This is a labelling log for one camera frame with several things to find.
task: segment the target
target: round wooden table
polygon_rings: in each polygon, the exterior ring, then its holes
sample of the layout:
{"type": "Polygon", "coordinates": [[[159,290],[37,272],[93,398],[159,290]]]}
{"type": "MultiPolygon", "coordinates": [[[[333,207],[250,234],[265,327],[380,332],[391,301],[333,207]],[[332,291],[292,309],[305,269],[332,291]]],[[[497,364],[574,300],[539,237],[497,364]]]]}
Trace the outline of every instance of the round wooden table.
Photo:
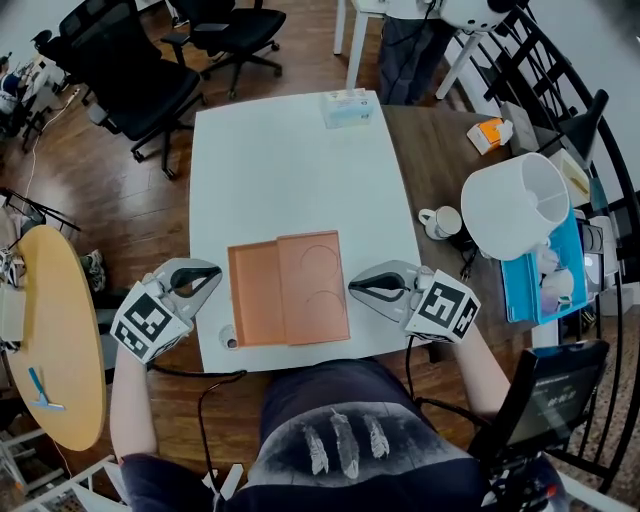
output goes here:
{"type": "Polygon", "coordinates": [[[102,345],[80,260],[69,241],[49,226],[18,243],[26,268],[27,301],[21,349],[8,354],[11,373],[42,429],[70,450],[86,450],[100,436],[106,414],[102,345]],[[33,367],[54,411],[34,406],[33,367]]]}

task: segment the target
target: white wall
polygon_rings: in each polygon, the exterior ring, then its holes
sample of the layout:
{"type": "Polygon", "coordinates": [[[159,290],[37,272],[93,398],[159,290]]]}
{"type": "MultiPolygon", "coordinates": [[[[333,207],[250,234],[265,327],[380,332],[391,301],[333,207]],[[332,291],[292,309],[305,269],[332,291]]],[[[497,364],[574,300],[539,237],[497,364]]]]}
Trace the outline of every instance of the white wall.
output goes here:
{"type": "MultiPolygon", "coordinates": [[[[160,0],[136,0],[138,9],[160,0]]],[[[0,0],[0,55],[13,52],[11,67],[30,60],[36,51],[31,39],[41,30],[58,34],[60,21],[82,0],[0,0]]]]}
{"type": "MultiPolygon", "coordinates": [[[[640,3],[634,0],[532,0],[538,25],[571,61],[591,93],[609,93],[605,117],[636,190],[640,189],[640,3]]],[[[622,197],[596,148],[607,199],[622,197]]]]}

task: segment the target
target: chair armrest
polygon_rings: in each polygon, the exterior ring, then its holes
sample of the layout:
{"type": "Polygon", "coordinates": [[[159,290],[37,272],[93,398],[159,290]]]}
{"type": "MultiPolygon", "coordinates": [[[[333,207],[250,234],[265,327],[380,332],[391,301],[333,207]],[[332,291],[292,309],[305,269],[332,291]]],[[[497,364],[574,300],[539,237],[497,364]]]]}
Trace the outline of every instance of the chair armrest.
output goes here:
{"type": "Polygon", "coordinates": [[[171,46],[184,46],[189,42],[191,36],[183,32],[171,32],[160,39],[163,43],[168,43],[171,46]]]}
{"type": "Polygon", "coordinates": [[[222,32],[229,25],[227,23],[200,23],[193,27],[193,31],[199,34],[205,34],[207,32],[222,32]]]}
{"type": "Polygon", "coordinates": [[[93,103],[87,110],[89,119],[93,124],[104,126],[111,133],[118,134],[120,130],[109,119],[109,113],[97,103],[93,103]]]}
{"type": "Polygon", "coordinates": [[[182,67],[186,67],[182,47],[189,42],[191,36],[182,32],[171,32],[160,39],[163,43],[168,43],[173,47],[173,53],[176,54],[176,60],[182,67]]]}

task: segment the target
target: black office chair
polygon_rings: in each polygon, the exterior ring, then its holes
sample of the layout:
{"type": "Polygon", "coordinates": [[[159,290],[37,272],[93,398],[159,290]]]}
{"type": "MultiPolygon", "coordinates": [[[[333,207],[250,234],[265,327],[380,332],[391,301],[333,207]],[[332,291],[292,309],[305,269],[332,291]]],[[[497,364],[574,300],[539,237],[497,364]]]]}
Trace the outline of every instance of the black office chair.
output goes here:
{"type": "Polygon", "coordinates": [[[271,46],[277,51],[278,43],[272,40],[286,19],[281,11],[262,8],[262,0],[255,0],[253,9],[234,9],[234,0],[169,0],[190,22],[191,33],[169,34],[162,41],[173,46],[178,62],[184,62],[182,47],[191,42],[196,48],[206,50],[212,56],[226,52],[230,56],[216,62],[201,72],[209,79],[211,71],[230,64],[234,65],[229,99],[236,97],[236,84],[240,69],[245,62],[253,62],[274,68],[274,76],[282,76],[282,66],[254,55],[271,46]]]}
{"type": "MultiPolygon", "coordinates": [[[[74,74],[73,62],[70,56],[71,48],[68,47],[67,42],[60,36],[52,36],[53,33],[51,30],[43,30],[42,32],[38,32],[36,37],[31,41],[40,55],[52,60],[56,63],[56,66],[64,71],[65,76],[62,82],[53,89],[53,92],[57,92],[64,89],[67,85],[81,84],[82,79],[74,74]]],[[[82,97],[83,105],[87,106],[89,104],[87,98],[90,94],[91,88],[88,87],[82,97]]]]}
{"type": "Polygon", "coordinates": [[[169,179],[170,138],[193,130],[179,121],[194,103],[205,103],[196,89],[200,75],[162,59],[147,38],[134,0],[85,0],[60,23],[60,37],[71,49],[74,72],[95,93],[91,120],[113,133],[138,141],[131,152],[163,134],[162,170],[169,179]]]}

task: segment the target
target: blue handle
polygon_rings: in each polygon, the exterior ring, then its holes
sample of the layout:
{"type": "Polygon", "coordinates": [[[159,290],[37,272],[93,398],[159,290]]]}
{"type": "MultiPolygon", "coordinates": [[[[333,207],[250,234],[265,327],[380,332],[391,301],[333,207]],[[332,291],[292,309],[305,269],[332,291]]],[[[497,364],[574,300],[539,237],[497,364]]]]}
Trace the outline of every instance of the blue handle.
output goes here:
{"type": "Polygon", "coordinates": [[[42,384],[40,384],[40,379],[38,379],[38,376],[36,375],[36,371],[33,368],[29,368],[29,375],[31,375],[31,380],[33,381],[34,386],[38,390],[38,393],[41,393],[44,395],[44,388],[42,387],[42,384]]]}

